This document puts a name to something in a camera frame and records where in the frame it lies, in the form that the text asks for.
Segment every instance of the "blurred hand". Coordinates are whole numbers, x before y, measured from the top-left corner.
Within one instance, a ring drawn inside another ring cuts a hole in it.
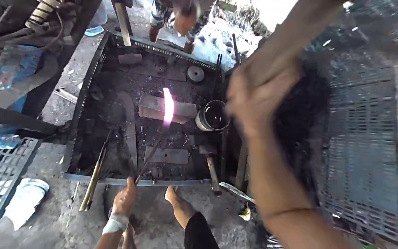
[[[130,218],[133,203],[136,201],[137,191],[133,178],[127,178],[127,186],[114,198],[111,214]]]
[[[244,70],[244,66],[240,66],[231,76],[226,109],[229,115],[236,116],[246,138],[266,136],[271,133],[274,112],[300,79],[300,71],[293,63],[273,80],[252,88]]]

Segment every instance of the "bandage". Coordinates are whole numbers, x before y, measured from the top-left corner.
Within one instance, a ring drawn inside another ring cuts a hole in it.
[[[114,233],[116,231],[125,230],[128,227],[128,218],[126,216],[110,215],[107,224],[102,229],[102,234]]]

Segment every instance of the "bare foot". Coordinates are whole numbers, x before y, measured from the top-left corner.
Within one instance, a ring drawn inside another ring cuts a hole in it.
[[[165,199],[169,202],[172,202],[175,198],[177,198],[177,194],[175,192],[175,190],[177,189],[177,187],[175,186],[169,186],[167,188],[167,191],[165,192]]]

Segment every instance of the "concrete floor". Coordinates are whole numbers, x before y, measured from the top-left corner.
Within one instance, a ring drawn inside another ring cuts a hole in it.
[[[135,36],[148,38],[148,18],[152,0],[135,1],[129,15]],[[105,1],[109,22],[115,22],[112,5]],[[183,45],[185,38],[178,38],[173,31],[164,30],[161,38],[171,36]],[[102,38],[83,37],[69,64],[65,67],[58,87],[62,87],[76,96],[85,76],[89,62]],[[43,110],[44,120],[57,125],[63,124],[73,116],[74,104],[52,94]],[[76,182],[62,179],[60,164],[65,146],[43,143],[38,148],[33,162],[23,178],[39,178],[50,185],[50,190],[37,207],[27,223],[17,231],[7,218],[0,219],[0,248],[79,248],[91,249],[101,235],[107,218],[106,210],[112,205],[118,187],[98,184],[94,202],[87,212],[78,212],[87,189],[81,184],[74,203],[66,205],[73,194]],[[138,200],[134,208],[137,248],[183,248],[184,230],[177,223],[171,205],[163,198],[164,188],[140,187]],[[219,198],[214,197],[208,184],[179,188],[179,193],[193,207],[202,212],[220,248],[258,247],[265,240],[262,229],[254,220],[244,221],[237,214],[244,207],[243,200],[223,191]]]

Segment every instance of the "black pants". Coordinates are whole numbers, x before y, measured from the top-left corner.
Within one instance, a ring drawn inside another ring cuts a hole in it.
[[[185,228],[185,249],[219,249],[207,220],[197,212],[187,223]]]

